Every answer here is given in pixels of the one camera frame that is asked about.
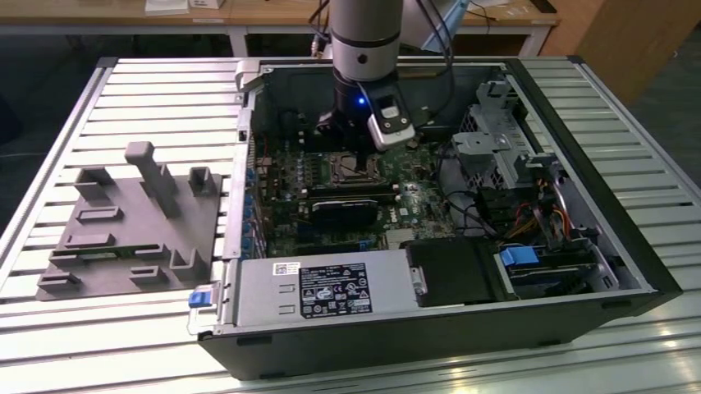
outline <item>aluminum extrusion table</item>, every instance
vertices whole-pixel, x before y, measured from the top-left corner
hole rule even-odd
[[[228,176],[240,109],[235,65],[236,59],[120,59],[95,70],[0,240],[0,392],[698,389],[701,193],[586,65],[561,57],[526,60],[526,68],[685,290],[648,314],[538,350],[239,382],[188,333],[190,291],[35,301],[39,275],[78,199],[71,187],[78,168],[104,165],[112,177],[135,176],[123,149],[130,141],[150,140],[156,161],[174,175],[206,165]],[[540,142],[548,146],[542,135]],[[228,187],[224,179],[215,257],[223,250]]]

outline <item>metal bracket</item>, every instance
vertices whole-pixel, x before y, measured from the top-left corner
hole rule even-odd
[[[263,84],[261,60],[244,59],[236,63],[235,81],[240,92],[248,92]]]

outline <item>blue tab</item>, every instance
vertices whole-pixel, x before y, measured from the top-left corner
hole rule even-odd
[[[370,249],[370,246],[373,245],[373,241],[371,240],[361,241],[358,242],[358,244],[361,247],[361,251],[365,252],[367,249]]]
[[[506,248],[500,255],[506,266],[540,263],[538,255],[532,246],[512,246]]]
[[[187,304],[191,308],[203,308],[211,306],[211,291],[195,291],[190,294]]]

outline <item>power supply label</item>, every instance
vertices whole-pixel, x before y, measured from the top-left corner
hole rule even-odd
[[[299,268],[299,296],[303,318],[373,312],[365,263]]]

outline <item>wooden table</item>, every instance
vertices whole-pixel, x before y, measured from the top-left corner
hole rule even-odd
[[[144,0],[0,0],[0,34],[227,34],[236,57],[246,57],[248,34],[311,34],[309,17],[318,0],[227,0],[222,8],[190,14],[146,16]],[[496,18],[466,14],[458,34],[521,34],[521,55],[536,56],[557,14],[529,0],[488,7]]]
[[[146,16],[144,6],[144,0],[0,0],[0,34],[228,34],[232,0],[171,16]]]
[[[311,34],[309,17],[318,6],[318,0],[234,0],[228,23],[235,56],[247,55],[248,34]],[[458,34],[526,35],[520,55],[538,56],[550,28],[560,22],[558,14],[540,12],[529,0],[514,0],[509,5],[485,10],[486,15],[497,19],[489,28],[482,16],[467,13]]]

